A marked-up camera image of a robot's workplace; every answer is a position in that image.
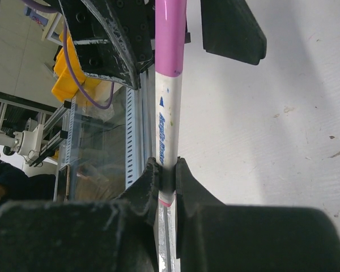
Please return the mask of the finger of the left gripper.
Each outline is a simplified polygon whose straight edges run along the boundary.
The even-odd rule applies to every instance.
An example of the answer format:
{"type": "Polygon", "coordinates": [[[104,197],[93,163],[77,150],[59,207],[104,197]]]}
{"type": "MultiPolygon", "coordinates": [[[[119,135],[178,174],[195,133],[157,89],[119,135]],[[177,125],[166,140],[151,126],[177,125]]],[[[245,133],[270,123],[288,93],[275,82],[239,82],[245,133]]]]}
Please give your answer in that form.
{"type": "Polygon", "coordinates": [[[201,20],[206,52],[250,65],[266,57],[266,36],[245,0],[201,0],[201,20]]]}

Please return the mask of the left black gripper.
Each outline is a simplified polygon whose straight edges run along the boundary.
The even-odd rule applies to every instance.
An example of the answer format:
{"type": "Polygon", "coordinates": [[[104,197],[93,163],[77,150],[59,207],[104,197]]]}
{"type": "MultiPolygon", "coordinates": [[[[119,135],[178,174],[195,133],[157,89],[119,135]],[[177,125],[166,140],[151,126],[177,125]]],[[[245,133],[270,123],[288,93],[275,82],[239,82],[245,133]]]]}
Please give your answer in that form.
{"type": "Polygon", "coordinates": [[[59,1],[83,73],[137,90],[139,75],[182,74],[186,1],[59,1]]]}

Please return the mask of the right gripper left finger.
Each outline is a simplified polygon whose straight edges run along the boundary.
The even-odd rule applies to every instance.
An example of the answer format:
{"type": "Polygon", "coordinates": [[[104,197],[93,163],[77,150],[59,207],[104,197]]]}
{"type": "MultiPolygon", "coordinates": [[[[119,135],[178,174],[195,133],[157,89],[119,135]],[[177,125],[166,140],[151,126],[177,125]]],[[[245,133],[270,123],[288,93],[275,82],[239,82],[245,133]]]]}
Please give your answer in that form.
{"type": "Polygon", "coordinates": [[[0,271],[158,271],[159,166],[109,201],[16,201],[0,208],[0,271]]]}

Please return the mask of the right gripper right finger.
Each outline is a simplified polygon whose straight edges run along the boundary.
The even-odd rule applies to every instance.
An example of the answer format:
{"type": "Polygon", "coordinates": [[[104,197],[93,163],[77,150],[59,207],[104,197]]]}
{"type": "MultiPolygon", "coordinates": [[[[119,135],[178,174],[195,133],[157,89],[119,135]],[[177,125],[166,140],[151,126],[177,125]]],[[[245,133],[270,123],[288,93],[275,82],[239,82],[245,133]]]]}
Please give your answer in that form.
{"type": "Polygon", "coordinates": [[[340,238],[311,207],[226,205],[176,170],[176,257],[182,271],[340,271],[340,238]]]}

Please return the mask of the purple capped marker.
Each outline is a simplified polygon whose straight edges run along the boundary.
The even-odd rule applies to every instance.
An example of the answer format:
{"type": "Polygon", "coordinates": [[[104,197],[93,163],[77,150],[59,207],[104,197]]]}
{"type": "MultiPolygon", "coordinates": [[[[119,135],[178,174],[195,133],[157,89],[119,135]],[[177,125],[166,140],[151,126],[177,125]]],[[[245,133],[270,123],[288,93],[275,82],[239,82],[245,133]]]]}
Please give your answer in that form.
{"type": "Polygon", "coordinates": [[[175,196],[187,1],[155,2],[155,103],[159,191],[175,196]]]}

